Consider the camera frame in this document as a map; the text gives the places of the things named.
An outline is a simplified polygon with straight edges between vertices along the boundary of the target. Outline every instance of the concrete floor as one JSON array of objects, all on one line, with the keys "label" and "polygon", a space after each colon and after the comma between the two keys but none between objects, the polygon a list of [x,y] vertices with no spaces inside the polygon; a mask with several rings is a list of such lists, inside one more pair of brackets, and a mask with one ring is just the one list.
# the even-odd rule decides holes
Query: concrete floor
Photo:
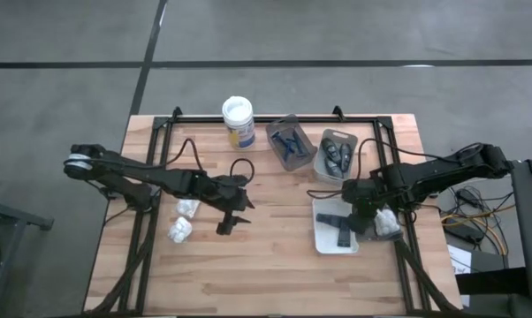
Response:
[{"label": "concrete floor", "polygon": [[[0,62],[141,61],[157,5],[2,0]],[[154,56],[488,58],[532,58],[532,0],[170,0]],[[56,218],[51,232],[27,231],[3,316],[80,311],[106,203],[67,178],[62,161],[73,143],[119,149],[139,73],[0,69],[0,201]],[[218,114],[230,95],[248,97],[257,114],[327,113],[336,104],[414,113],[427,152],[482,141],[532,158],[532,66],[152,70],[140,113]],[[506,193],[496,186],[481,191]],[[504,229],[519,266],[515,218]]]}]

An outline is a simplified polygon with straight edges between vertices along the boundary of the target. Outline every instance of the paper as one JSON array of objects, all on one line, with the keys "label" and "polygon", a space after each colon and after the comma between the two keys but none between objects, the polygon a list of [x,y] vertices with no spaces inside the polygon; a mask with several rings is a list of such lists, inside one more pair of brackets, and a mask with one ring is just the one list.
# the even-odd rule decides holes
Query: paper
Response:
[{"label": "paper", "polygon": [[[451,255],[451,264],[454,275],[469,274],[472,253],[450,245],[447,245],[447,247],[449,248],[449,254]],[[470,296],[460,295],[460,301],[463,306],[470,307]]]}]

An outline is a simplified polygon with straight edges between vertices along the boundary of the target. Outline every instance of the wooden table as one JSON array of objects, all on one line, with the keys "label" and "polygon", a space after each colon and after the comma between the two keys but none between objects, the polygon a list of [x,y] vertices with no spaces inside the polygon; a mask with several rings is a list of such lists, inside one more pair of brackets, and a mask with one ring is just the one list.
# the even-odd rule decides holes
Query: wooden table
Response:
[{"label": "wooden table", "polygon": [[[392,117],[399,147],[422,152],[414,115]],[[131,117],[124,156],[146,160],[152,121],[152,116]],[[372,126],[366,124],[303,124],[302,128],[314,145],[319,144],[326,128],[352,133],[359,140],[374,137]],[[165,195],[160,206],[144,314],[404,313],[391,242],[361,243],[359,253],[354,255],[320,255],[315,250],[311,199],[306,190],[331,186],[315,180],[312,163],[286,172],[266,140],[264,125],[256,125],[256,143],[251,149],[237,151],[229,145],[224,125],[175,124],[169,158],[178,153],[188,137],[195,141],[203,168],[210,176],[228,174],[237,158],[252,160],[256,175],[247,185],[247,192],[256,209],[248,209],[243,215],[251,224],[237,225],[231,236],[217,236],[215,228],[223,214],[201,205],[192,221],[194,231],[189,241],[174,244],[166,234],[178,216],[177,200]],[[375,143],[367,143],[361,155],[362,176],[366,178],[370,170],[378,168]],[[400,158],[405,163],[424,160],[403,153]],[[191,149],[171,166],[196,168]],[[352,175],[357,168],[354,160]],[[246,173],[249,168],[241,163],[235,172]],[[123,201],[112,202],[107,217],[124,206]],[[85,309],[97,305],[122,274],[132,227],[130,212],[104,228]],[[420,209],[415,228],[424,268],[440,291],[460,307],[437,211]],[[411,270],[409,274],[418,304]],[[135,295],[135,282],[132,289]]]}]

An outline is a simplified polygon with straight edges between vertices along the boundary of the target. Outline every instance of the white lid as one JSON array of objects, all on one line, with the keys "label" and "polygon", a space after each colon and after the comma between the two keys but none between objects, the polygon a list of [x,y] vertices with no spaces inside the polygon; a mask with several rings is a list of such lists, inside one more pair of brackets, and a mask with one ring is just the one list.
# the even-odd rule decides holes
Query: white lid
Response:
[{"label": "white lid", "polygon": [[252,104],[244,97],[231,96],[223,103],[223,118],[228,125],[244,125],[252,116]]}]

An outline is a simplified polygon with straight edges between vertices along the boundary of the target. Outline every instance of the white tray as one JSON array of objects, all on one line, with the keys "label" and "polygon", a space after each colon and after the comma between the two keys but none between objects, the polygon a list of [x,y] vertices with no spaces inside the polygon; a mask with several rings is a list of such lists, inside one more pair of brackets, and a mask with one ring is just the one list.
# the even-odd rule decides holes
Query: white tray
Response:
[{"label": "white tray", "polygon": [[316,221],[318,213],[334,216],[348,216],[352,206],[339,199],[313,199],[313,228],[315,231],[315,249],[321,254],[354,254],[359,246],[354,232],[351,231],[351,246],[337,246],[338,228]]}]

